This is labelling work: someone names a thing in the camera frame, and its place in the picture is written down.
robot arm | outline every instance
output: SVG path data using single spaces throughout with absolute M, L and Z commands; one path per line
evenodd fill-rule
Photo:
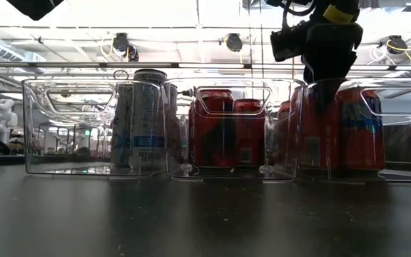
M 12 112 L 12 106 L 14 106 L 14 100 L 0 100 L 0 140 L 4 143 L 9 141 L 9 127 L 17 126 L 18 117 Z
M 356 49 L 361 42 L 362 28 L 357 25 L 359 15 L 356 0 L 265 0 L 272 6 L 284 9 L 282 30 L 270 36 L 275 61 L 284 61 L 302 55 L 305 64 L 304 79 L 310 83 L 321 79 L 345 78 L 355 62 Z M 310 8 L 296 12 L 291 3 Z M 289 27 L 288 13 L 305 16 L 308 21 Z

ceiling fixture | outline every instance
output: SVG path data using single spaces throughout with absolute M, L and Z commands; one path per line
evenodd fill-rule
M 401 54 L 407 50 L 407 43 L 402 39 L 401 35 L 390 36 L 387 42 L 388 52 L 390 54 Z
M 0 58 L 12 61 L 12 62 L 19 62 L 19 61 L 30 61 L 30 62 L 40 62 L 46 61 L 46 59 L 40 56 L 37 53 L 31 51 L 22 51 L 18 49 L 14 49 L 11 46 L 5 46 L 2 41 L 0 41 Z M 25 68 L 26 71 L 33 71 L 37 74 L 42 74 L 45 69 L 40 69 L 36 67 L 29 67 Z
M 127 33 L 117 33 L 112 42 L 113 52 L 118 56 L 125 56 L 127 62 L 139 61 L 139 54 L 134 45 L 129 43 Z
M 242 50 L 243 43 L 238 33 L 229 33 L 228 37 L 225 38 L 225 43 L 230 51 L 238 53 Z

clear plastic bin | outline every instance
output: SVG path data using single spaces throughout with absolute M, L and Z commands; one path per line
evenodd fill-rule
M 28 173 L 152 176 L 166 172 L 160 87 L 132 80 L 28 80 Z
M 332 79 L 308 85 L 299 178 L 411 180 L 411 79 Z
M 302 107 L 297 96 L 304 86 L 273 79 L 167 80 L 168 175 L 293 178 L 297 156 L 285 150 L 296 142 L 300 116 L 293 114 Z M 279 113 L 280 105 L 288 109 Z

can lid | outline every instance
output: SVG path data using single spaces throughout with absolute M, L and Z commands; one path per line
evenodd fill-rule
M 168 76 L 168 74 L 166 74 L 164 71 L 159 71 L 157 69 L 139 69 L 136 72 L 134 72 L 134 75 L 139 74 L 139 73 L 143 73 L 143 72 L 160 73 L 160 74 L 163 74 L 165 77 Z
M 260 100 L 257 99 L 237 99 L 235 101 L 239 103 L 260 103 Z

plastic bin handle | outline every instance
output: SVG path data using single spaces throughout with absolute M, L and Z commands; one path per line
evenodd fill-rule
M 71 90 L 73 92 L 71 92 L 71 94 L 84 94 L 84 93 L 91 93 L 93 92 L 92 90 L 90 90 L 90 88 L 84 88 L 84 87 L 80 87 L 80 86 L 76 86 L 76 87 L 61 87 L 61 88 L 47 88 L 44 91 L 44 98 L 47 99 L 47 103 L 49 104 L 52 112 L 54 112 L 55 114 L 68 114 L 68 115 L 96 115 L 96 114 L 102 114 L 102 113 L 106 113 L 108 110 L 108 105 L 109 103 L 115 99 L 116 96 L 116 92 L 115 89 L 109 87 L 109 88 L 102 88 L 100 89 L 100 91 L 106 91 L 109 92 L 111 94 L 111 97 L 109 98 L 107 104 L 104 106 L 104 109 L 102 111 L 59 111 L 55 105 L 53 104 L 51 98 L 50 98 L 50 92 L 51 91 L 58 91 L 58 90 Z
M 238 113 L 235 111 L 229 111 L 229 112 L 223 112 L 223 111 L 210 111 L 208 107 L 206 106 L 206 103 L 204 102 L 202 97 L 198 97 L 201 95 L 202 91 L 205 90 L 230 90 L 230 89 L 251 89 L 251 90 L 259 90 L 259 91 L 267 91 L 268 95 L 266 96 L 263 94 L 263 105 L 260 107 L 258 112 L 254 113 Z M 199 86 L 196 89 L 196 98 L 199 99 L 199 102 L 201 103 L 202 107 L 204 108 L 204 111 L 211 116 L 257 116 L 261 114 L 266 106 L 268 105 L 268 102 L 270 100 L 270 96 L 272 94 L 272 89 L 270 87 L 265 87 L 265 86 Z
M 370 111 L 372 115 L 375 116 L 410 116 L 411 113 L 408 112 L 383 112 L 381 111 L 380 113 L 376 113 L 370 106 L 369 103 L 365 100 L 364 97 L 364 92 L 365 91 L 374 91 L 374 90 L 411 90 L 411 86 L 359 86 L 357 88 L 360 91 L 360 96 L 362 99 L 362 102 L 365 104 L 366 108 Z

